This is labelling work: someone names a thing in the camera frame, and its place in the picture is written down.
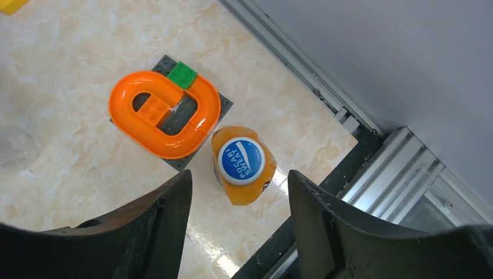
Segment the orange juice bottle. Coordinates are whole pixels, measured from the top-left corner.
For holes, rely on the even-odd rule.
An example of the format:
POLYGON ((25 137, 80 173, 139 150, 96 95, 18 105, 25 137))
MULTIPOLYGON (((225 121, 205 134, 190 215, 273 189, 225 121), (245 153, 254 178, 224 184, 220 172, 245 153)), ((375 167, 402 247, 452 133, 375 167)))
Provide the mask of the orange juice bottle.
POLYGON ((214 174, 230 203, 256 201, 270 184, 277 161, 259 134, 243 126, 224 126, 212 135, 214 174))

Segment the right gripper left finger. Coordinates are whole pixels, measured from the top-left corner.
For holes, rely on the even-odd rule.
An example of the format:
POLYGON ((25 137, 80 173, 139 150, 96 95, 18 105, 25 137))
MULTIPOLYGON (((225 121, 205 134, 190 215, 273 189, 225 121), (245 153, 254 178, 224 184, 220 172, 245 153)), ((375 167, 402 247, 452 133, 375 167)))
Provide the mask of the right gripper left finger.
POLYGON ((2 278, 177 278, 192 200, 183 170, 157 189, 77 227, 1 225, 2 278))

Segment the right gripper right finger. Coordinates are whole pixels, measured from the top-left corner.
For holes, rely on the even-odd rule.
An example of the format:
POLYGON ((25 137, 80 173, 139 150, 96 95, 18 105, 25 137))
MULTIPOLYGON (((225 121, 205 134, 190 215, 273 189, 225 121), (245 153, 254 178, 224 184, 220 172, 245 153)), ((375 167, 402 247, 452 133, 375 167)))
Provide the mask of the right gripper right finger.
POLYGON ((491 278, 492 226, 430 233, 374 217, 337 197, 334 216, 344 269, 334 278, 491 278))

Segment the white blue Pocari cap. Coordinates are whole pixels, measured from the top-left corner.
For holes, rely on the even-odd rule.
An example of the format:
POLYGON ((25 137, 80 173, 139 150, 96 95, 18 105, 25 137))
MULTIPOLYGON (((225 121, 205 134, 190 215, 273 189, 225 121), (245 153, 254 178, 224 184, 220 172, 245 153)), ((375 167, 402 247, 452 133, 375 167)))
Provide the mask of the white blue Pocari cap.
POLYGON ((240 187, 257 180, 266 166, 266 155, 260 143, 249 137, 228 140, 217 156, 219 173, 230 184, 240 187))

